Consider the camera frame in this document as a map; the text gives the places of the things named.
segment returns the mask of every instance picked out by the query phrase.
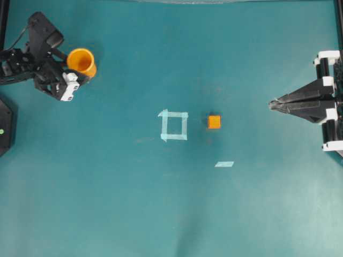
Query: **metal frame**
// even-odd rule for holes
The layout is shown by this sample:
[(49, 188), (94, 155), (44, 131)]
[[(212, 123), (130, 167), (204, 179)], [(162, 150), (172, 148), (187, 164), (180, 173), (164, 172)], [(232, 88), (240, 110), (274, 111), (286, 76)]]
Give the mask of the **metal frame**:
[(0, 0), (0, 51), (4, 49), (10, 0)]

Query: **black hexagonal base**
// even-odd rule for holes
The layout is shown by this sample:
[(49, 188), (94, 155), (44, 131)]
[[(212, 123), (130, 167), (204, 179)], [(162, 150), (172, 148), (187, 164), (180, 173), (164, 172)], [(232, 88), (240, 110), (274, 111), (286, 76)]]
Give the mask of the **black hexagonal base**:
[(0, 156), (11, 147), (12, 111), (0, 100)]

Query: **orange cup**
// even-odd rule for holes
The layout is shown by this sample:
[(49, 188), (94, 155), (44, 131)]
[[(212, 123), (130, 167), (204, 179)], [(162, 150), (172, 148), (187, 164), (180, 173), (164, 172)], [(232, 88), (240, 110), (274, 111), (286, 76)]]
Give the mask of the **orange cup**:
[(66, 59), (68, 68), (76, 70), (88, 77), (94, 77), (96, 74), (96, 65), (94, 56), (88, 49), (77, 48), (70, 52)]

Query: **robotic arm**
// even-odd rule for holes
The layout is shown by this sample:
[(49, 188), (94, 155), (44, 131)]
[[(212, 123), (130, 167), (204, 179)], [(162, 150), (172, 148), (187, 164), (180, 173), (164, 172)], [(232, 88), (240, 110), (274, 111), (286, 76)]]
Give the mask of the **robotic arm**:
[(27, 29), (29, 42), (24, 51), (13, 45), (0, 52), (0, 85), (33, 79), (36, 89), (59, 101), (71, 101), (74, 91), (90, 78), (66, 68), (67, 55), (57, 49), (63, 43), (63, 35), (43, 13), (36, 12), (28, 19), (21, 36)]
[[(334, 76), (329, 66), (333, 65)], [(343, 58), (340, 51), (322, 51), (314, 60), (317, 79), (269, 103), (271, 110), (291, 114), (322, 126), (323, 151), (343, 156)]]

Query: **white mounting clamp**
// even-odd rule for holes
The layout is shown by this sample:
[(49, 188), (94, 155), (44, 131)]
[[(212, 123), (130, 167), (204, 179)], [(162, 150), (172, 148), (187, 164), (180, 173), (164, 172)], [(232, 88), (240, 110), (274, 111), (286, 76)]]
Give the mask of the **white mounting clamp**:
[(72, 72), (68, 74), (63, 72), (62, 76), (67, 84), (67, 88), (65, 89), (65, 92), (61, 97), (61, 101), (70, 102), (74, 98), (74, 91), (78, 90), (80, 87), (80, 84), (77, 82), (78, 77), (75, 73)]

